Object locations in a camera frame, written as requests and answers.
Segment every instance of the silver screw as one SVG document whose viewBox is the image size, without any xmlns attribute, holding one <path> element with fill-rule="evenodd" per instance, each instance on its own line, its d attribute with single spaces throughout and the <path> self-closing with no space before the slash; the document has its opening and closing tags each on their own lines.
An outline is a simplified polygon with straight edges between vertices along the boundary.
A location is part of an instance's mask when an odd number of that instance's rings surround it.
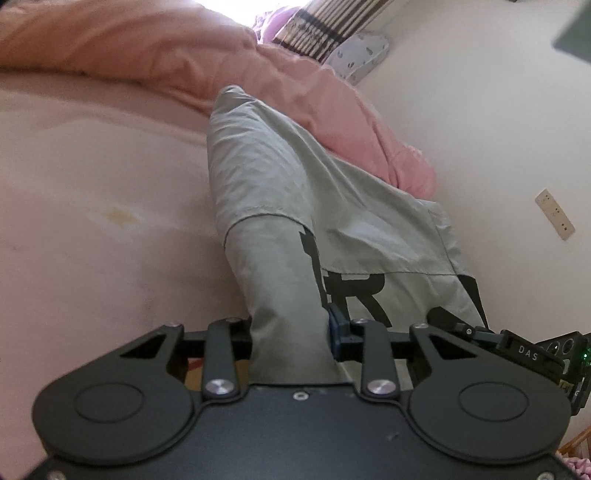
<svg viewBox="0 0 591 480">
<path fill-rule="evenodd" d="M 396 390 L 396 384 L 391 380 L 372 380 L 368 383 L 368 390 L 374 395 L 390 395 Z"/>
<path fill-rule="evenodd" d="M 64 472 L 52 470 L 47 474 L 47 480 L 66 480 L 66 476 L 64 475 Z"/>
<path fill-rule="evenodd" d="M 215 378 L 207 382 L 205 390 L 213 395 L 226 395 L 234 391 L 234 384 L 225 378 Z"/>
<path fill-rule="evenodd" d="M 310 395 L 307 394 L 306 392 L 295 392 L 293 396 L 294 396 L 294 400 L 297 400 L 297 401 L 304 401 L 304 400 L 308 400 L 308 398 L 310 398 Z"/>
</svg>

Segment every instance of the pink comforter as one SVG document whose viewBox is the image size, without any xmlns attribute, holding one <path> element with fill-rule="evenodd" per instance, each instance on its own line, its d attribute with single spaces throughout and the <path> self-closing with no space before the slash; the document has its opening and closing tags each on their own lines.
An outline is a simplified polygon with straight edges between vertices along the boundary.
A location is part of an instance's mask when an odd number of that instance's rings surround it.
<svg viewBox="0 0 591 480">
<path fill-rule="evenodd" d="M 135 80 L 209 114 L 240 85 L 326 148 L 415 197 L 435 173 L 329 68 L 258 45 L 252 30 L 194 0 L 77 0 L 0 10 L 0 66 Z"/>
</svg>

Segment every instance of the dark grey object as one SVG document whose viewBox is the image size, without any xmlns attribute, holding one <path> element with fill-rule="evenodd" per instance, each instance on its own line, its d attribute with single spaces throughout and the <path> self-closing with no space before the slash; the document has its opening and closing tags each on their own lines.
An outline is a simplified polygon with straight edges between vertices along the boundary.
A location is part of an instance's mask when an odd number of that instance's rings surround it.
<svg viewBox="0 0 591 480">
<path fill-rule="evenodd" d="M 591 2 L 554 43 L 555 48 L 591 63 Z"/>
</svg>

